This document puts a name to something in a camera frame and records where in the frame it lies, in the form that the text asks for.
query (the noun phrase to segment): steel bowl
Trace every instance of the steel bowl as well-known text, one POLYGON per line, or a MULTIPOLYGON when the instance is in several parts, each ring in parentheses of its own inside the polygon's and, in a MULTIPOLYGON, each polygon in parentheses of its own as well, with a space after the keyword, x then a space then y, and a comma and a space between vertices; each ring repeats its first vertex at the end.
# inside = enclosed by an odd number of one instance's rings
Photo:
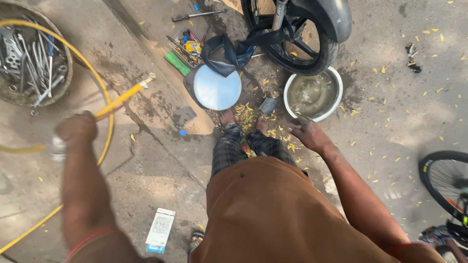
MULTIPOLYGON (((327 106, 319 113, 313 115, 313 116, 306 116, 311 118, 312 120, 318 122, 326 117, 328 117, 333 111, 336 110, 338 107, 338 104, 341 101, 341 97, 343 96, 343 82, 341 80, 340 74, 336 71, 336 69, 329 67, 324 71, 330 78, 332 79, 333 82, 333 88, 336 89, 336 92, 333 93, 333 96, 330 99, 330 102, 327 104, 327 106)), ((297 118, 298 115, 291 109, 289 106, 288 102, 288 94, 289 94, 289 88, 291 86, 291 83, 293 82, 294 78, 296 78, 297 74, 291 75, 289 77, 288 82, 286 83, 285 86, 285 92, 284 92, 284 101, 285 101, 285 106, 286 110, 289 112, 291 116, 294 118, 297 118)))

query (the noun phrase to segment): black rim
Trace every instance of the black rim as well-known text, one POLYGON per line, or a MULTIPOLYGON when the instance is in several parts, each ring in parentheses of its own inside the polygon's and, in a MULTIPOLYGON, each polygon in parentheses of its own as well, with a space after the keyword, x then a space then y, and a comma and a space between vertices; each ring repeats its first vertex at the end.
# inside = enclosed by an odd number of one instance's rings
MULTIPOLYGON (((256 26, 262 19, 271 18, 273 16, 273 14, 260 15, 258 13, 257 0, 247 0, 247 13, 244 15, 249 20, 252 27, 256 26)), ((306 21, 306 18, 301 17, 285 17, 283 24, 285 22, 288 23, 286 31, 290 42, 303 50, 312 59, 303 59, 292 55, 286 48, 286 41, 280 44, 263 46, 262 48, 268 50, 270 55, 274 56, 275 59, 290 67, 301 66, 303 69, 314 67, 319 60, 320 51, 316 52, 312 50, 300 37, 306 21)))

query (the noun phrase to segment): mudguard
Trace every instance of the mudguard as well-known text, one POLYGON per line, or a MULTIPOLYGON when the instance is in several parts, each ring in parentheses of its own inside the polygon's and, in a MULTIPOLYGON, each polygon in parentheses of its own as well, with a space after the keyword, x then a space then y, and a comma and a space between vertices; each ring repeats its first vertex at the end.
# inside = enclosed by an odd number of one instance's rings
POLYGON ((348 0, 289 0, 286 15, 304 17, 321 25, 338 43, 351 35, 352 17, 348 0))

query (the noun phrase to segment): bare foot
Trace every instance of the bare foot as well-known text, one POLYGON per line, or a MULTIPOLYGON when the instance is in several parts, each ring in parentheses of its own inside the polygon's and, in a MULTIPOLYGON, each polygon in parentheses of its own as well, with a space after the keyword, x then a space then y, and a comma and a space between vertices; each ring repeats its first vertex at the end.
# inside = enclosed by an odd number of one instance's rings
POLYGON ((235 122, 234 112, 231 109, 226 110, 219 120, 221 121, 221 124, 226 127, 229 123, 235 122))
POLYGON ((258 117, 255 128, 260 130, 262 133, 266 133, 267 125, 266 120, 265 118, 263 118, 263 116, 258 117))

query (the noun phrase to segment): screwdriver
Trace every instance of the screwdriver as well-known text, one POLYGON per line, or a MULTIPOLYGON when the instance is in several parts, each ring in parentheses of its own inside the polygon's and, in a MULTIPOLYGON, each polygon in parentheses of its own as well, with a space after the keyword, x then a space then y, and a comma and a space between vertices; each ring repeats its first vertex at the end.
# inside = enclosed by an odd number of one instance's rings
POLYGON ((180 21, 180 20, 184 20, 184 19, 189 19, 189 18, 194 17, 194 16, 211 15, 211 14, 224 13, 224 12, 227 12, 227 9, 222 9, 222 10, 218 10, 218 11, 214 11, 214 12, 199 13, 199 14, 194 14, 194 15, 176 15, 176 16, 171 17, 171 19, 172 19, 172 22, 175 22, 175 21, 180 21))
MULTIPOLYGON (((52 43, 55 42, 55 38, 49 34, 47 37, 52 43)), ((54 48, 51 43, 47 43, 47 55, 49 55, 49 98, 52 98, 52 59, 54 57, 54 48)))

